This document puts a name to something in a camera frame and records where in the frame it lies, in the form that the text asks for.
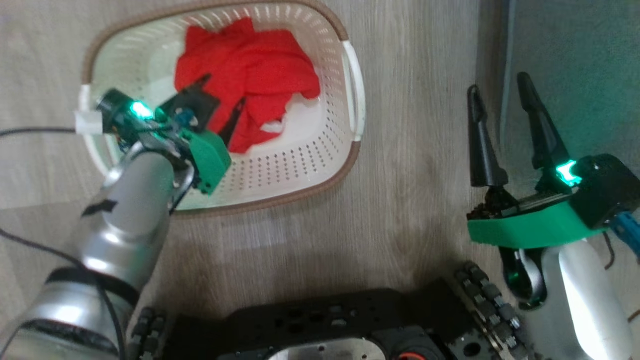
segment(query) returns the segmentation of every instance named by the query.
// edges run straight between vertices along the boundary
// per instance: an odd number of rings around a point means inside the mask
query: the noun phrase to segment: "red ring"
[[[403,352],[397,360],[427,360],[427,358],[415,352]]]

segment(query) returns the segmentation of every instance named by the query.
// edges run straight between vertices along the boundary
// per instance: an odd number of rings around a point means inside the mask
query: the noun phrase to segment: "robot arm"
[[[508,178],[472,86],[472,186],[488,187],[485,202],[467,215],[472,240],[499,246],[505,282],[524,319],[529,358],[629,359],[633,339],[626,316],[597,253],[580,239],[612,226],[619,213],[633,212],[640,181],[611,155],[572,161],[526,73],[518,75],[518,90],[531,124],[532,164],[542,173],[537,194],[516,200],[504,189]],[[632,231],[626,234],[625,242],[636,243]]]
[[[153,113],[118,90],[98,109],[126,154],[107,175],[72,232],[67,253],[82,262],[57,268],[37,298],[0,334],[3,359],[116,359],[113,318],[97,280],[126,329],[151,277],[169,217],[192,187],[211,193],[230,165],[226,138],[208,133],[217,106],[200,91],[183,90]]]
[[[178,195],[163,155],[130,153],[84,210],[69,253],[103,285],[122,329],[164,244]],[[11,343],[9,337],[14,335]],[[32,305],[0,336],[5,359],[116,359],[113,322],[97,289],[76,267],[53,270]]]

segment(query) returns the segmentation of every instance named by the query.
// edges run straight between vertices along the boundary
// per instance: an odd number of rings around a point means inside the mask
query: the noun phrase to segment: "green led light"
[[[154,118],[154,112],[147,106],[144,105],[141,101],[136,101],[131,104],[131,111],[141,118],[141,119],[152,119]]]
[[[578,185],[582,178],[579,176],[575,176],[571,173],[571,169],[576,164],[575,160],[570,160],[568,163],[564,165],[560,165],[556,168],[556,172],[560,180],[562,180],[565,184],[569,186]]]

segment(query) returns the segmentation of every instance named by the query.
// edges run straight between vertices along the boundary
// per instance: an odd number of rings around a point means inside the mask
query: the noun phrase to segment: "metal plate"
[[[375,343],[356,338],[338,339],[287,348],[269,360],[386,360]]]

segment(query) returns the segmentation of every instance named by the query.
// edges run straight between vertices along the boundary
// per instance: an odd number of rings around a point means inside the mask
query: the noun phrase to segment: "blue cable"
[[[609,227],[640,258],[640,225],[628,211],[617,214]]]

